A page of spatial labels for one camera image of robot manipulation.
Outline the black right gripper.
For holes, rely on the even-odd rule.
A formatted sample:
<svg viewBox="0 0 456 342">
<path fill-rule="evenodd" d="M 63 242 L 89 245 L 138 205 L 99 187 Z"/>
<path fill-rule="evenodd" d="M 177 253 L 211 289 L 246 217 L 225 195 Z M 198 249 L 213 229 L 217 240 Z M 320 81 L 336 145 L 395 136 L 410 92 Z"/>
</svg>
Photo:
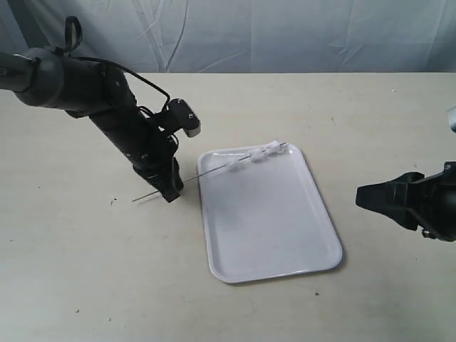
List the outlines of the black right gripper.
<svg viewBox="0 0 456 342">
<path fill-rule="evenodd" d="M 455 162 L 446 162 L 442 172 L 429 177 L 407 172 L 387 182 L 361 186 L 356 205 L 405 229 L 416 231 L 419 226 L 424 238 L 455 242 Z"/>
</svg>

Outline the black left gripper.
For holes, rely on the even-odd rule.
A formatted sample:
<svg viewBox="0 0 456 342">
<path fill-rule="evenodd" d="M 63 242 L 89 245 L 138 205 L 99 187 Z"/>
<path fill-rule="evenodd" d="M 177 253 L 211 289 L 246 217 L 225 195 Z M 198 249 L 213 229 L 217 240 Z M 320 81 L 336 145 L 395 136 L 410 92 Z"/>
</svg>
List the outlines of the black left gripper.
<svg viewBox="0 0 456 342">
<path fill-rule="evenodd" d="M 178 141 L 173 135 L 165 136 L 152 119 L 144 119 L 142 128 L 146 129 L 146 138 L 139 145 L 140 151 L 133 154 L 133 169 L 166 202 L 173 202 L 183 189 L 180 166 L 175 157 Z"/>
</svg>

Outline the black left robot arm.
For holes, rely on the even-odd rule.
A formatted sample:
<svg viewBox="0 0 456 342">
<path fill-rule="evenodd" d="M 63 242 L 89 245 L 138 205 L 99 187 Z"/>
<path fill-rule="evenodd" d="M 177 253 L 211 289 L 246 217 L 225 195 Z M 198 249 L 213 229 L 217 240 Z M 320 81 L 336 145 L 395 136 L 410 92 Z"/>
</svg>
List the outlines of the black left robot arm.
<svg viewBox="0 0 456 342">
<path fill-rule="evenodd" d="M 89 118 L 167 202 L 180 196 L 177 141 L 158 113 L 137 104 L 119 68 L 43 48 L 32 48 L 26 56 L 2 53 L 1 89 L 31 107 Z"/>
</svg>

